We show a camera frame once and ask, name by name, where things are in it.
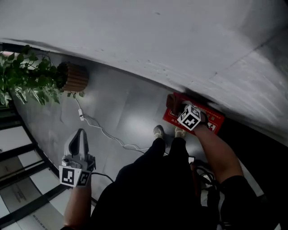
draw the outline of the wooden planter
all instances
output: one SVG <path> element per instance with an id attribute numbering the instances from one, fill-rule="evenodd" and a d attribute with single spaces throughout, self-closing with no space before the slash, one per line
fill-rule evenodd
<path id="1" fill-rule="evenodd" d="M 59 67 L 64 69 L 67 77 L 63 90 L 80 92 L 83 91 L 88 84 L 88 72 L 85 67 L 72 64 L 70 62 L 62 62 Z"/>

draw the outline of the gray floor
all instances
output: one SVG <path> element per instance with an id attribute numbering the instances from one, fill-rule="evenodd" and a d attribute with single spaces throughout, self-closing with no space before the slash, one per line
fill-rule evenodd
<path id="1" fill-rule="evenodd" d="M 109 134 L 120 138 L 125 144 L 149 148 L 154 139 L 153 128 L 161 124 L 168 134 L 166 152 L 169 152 L 175 127 L 162 117 L 166 110 L 166 97 L 171 90 L 95 62 L 59 54 L 50 56 L 55 65 L 62 61 L 71 61 L 87 67 L 90 80 L 85 89 L 85 97 L 77 98 L 84 113 L 96 118 Z M 87 132 L 90 154 L 96 158 L 96 171 L 113 179 L 123 166 L 134 162 L 142 155 L 135 150 L 125 150 L 117 141 L 105 137 L 98 128 L 81 122 L 77 102 L 66 94 L 60 98 L 60 105 L 50 102 L 40 106 L 33 99 L 26 105 L 17 98 L 14 101 L 40 148 L 56 166 L 60 164 L 64 154 L 65 141 L 78 128 L 84 128 Z M 187 134 L 186 141 L 189 154 L 206 161 L 198 139 Z M 253 177 L 248 175 L 247 178 L 256 193 L 261 195 Z M 94 175 L 93 197 L 98 199 L 109 183 L 107 178 Z"/>

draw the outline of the forearm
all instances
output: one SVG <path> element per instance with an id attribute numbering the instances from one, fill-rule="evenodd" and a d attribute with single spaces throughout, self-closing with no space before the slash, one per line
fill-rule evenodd
<path id="1" fill-rule="evenodd" d="M 238 158 L 229 145 L 203 125 L 194 132 L 219 183 L 232 176 L 243 176 Z"/>
<path id="2" fill-rule="evenodd" d="M 84 188 L 73 188 L 64 214 L 64 225 L 82 229 L 91 214 L 91 177 Z"/>

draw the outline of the red sign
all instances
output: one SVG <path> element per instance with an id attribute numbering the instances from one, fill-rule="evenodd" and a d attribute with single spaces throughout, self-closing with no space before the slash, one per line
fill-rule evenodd
<path id="1" fill-rule="evenodd" d="M 173 93 L 176 97 L 181 98 L 182 101 L 191 101 L 194 105 L 196 105 L 197 107 L 203 109 L 206 111 L 206 115 L 208 117 L 208 127 L 209 129 L 214 132 L 215 134 L 217 134 L 220 130 L 221 125 L 224 122 L 225 117 L 217 112 L 215 112 L 214 110 L 207 108 L 193 100 L 191 100 L 190 98 L 179 94 L 179 93 Z M 184 130 L 186 130 L 187 132 L 194 134 L 195 133 L 193 131 L 188 130 L 187 128 L 185 128 L 183 125 L 181 125 L 178 121 L 178 115 L 175 115 L 172 113 L 172 111 L 170 109 L 166 109 L 166 112 L 163 116 L 163 120 L 168 121 L 169 123 L 178 126 L 179 128 L 182 128 Z"/>

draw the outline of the gray shoe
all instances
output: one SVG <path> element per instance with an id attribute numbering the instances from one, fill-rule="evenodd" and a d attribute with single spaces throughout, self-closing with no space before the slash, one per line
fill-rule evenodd
<path id="1" fill-rule="evenodd" d="M 163 129 L 163 127 L 161 125 L 157 125 L 154 128 L 153 133 L 154 133 L 155 139 L 157 139 L 157 138 L 164 139 L 164 129 Z"/>
<path id="2" fill-rule="evenodd" d="M 186 134 L 185 130 L 183 130 L 183 129 L 179 128 L 179 127 L 175 128 L 175 138 L 180 137 L 180 138 L 184 139 L 185 138 L 185 134 Z"/>

